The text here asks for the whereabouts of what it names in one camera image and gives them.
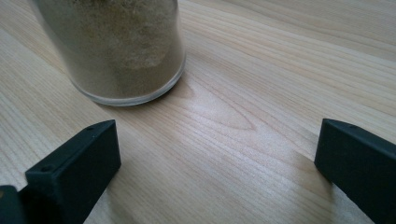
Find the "wooden table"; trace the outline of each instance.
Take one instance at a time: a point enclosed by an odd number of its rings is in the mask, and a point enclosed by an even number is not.
[[[0,185],[115,119],[122,166],[86,223],[371,223],[315,168],[320,123],[396,143],[396,3],[179,0],[188,60],[169,93],[98,105],[26,0],[0,0]]]

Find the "glass jar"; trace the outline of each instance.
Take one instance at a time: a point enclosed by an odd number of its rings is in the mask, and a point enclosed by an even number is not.
[[[97,103],[145,103],[183,72],[177,0],[29,1],[71,81]]]

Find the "light wood surface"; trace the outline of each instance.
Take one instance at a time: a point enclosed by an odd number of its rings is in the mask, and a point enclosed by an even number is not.
[[[179,0],[185,73],[145,105],[81,95],[25,0],[0,0],[0,185],[115,119],[86,223],[372,223],[313,163],[323,118],[396,143],[396,3]]]

